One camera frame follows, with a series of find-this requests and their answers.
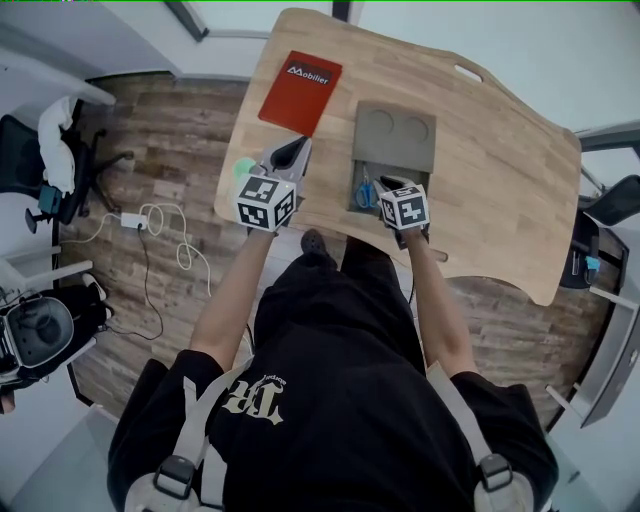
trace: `mobilier logo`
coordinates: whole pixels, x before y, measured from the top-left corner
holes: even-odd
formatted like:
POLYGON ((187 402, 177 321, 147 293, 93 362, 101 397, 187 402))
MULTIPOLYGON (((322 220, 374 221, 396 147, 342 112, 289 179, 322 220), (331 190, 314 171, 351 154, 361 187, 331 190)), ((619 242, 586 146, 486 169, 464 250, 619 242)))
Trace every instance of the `mobilier logo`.
POLYGON ((287 65, 287 73, 297 75, 322 85, 327 85, 331 81, 333 74, 328 69, 313 66, 299 60, 292 60, 287 65))

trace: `power adapter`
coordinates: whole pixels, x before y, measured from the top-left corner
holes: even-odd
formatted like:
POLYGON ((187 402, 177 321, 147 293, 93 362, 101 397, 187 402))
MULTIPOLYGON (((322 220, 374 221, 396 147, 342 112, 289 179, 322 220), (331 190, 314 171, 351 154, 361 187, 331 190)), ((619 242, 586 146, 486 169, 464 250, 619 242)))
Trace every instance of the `power adapter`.
POLYGON ((137 213, 123 213, 120 217, 120 224, 123 228, 140 229, 144 231, 148 226, 148 219, 146 215, 140 215, 137 213))

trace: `forearm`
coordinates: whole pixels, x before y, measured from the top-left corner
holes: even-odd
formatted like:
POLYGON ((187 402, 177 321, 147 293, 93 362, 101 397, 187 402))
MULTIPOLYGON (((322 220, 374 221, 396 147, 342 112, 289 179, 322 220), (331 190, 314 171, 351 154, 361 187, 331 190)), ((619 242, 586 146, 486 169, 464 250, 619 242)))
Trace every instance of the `forearm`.
POLYGON ((189 348, 211 355, 230 370, 251 314, 274 234, 253 230, 200 313, 189 348))
POLYGON ((467 322, 438 268, 433 251, 419 233, 405 238, 427 364, 439 361, 450 377, 461 371, 477 372, 467 322))

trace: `red book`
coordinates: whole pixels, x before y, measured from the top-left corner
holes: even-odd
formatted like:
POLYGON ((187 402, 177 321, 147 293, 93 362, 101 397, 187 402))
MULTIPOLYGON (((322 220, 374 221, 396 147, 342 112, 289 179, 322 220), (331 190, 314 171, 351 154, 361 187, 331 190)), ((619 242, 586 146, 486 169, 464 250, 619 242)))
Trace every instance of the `red book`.
POLYGON ((340 73, 340 64, 306 53, 291 52, 258 117, 311 137, 340 73))

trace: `wooden desk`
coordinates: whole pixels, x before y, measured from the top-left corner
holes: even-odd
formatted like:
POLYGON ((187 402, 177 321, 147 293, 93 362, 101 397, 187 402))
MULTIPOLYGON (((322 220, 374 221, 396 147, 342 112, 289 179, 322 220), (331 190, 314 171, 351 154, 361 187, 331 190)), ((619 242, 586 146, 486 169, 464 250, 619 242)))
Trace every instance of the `wooden desk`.
POLYGON ((265 46, 224 161, 215 200, 221 217, 234 219, 234 162, 243 156, 258 159, 263 148, 291 136, 258 119, 291 50, 343 65, 313 136, 306 200, 294 224, 354 236, 409 265, 409 255, 398 251, 381 222, 346 208, 358 101, 419 110, 435 115, 438 123, 428 199, 432 247, 448 255, 440 265, 445 277, 493 277, 523 289, 538 304, 551 303, 578 200, 577 138, 459 55, 390 39, 315 11, 283 11, 265 46))

